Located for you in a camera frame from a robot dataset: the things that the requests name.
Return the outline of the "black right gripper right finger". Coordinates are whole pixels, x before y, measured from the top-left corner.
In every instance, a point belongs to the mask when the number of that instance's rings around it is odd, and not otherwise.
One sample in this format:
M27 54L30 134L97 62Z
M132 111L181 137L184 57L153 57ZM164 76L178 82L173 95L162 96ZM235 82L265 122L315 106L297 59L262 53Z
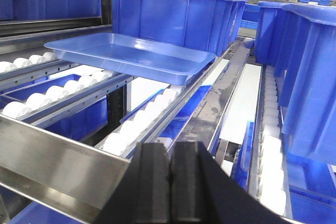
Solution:
M286 223L231 179L201 142L178 142L171 157L172 223Z

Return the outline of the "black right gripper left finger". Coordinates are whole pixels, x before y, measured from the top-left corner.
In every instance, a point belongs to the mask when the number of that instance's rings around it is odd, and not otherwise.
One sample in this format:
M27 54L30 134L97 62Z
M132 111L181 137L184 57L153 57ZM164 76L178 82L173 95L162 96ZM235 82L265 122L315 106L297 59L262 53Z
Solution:
M169 160L163 144L139 143L94 223L168 223Z

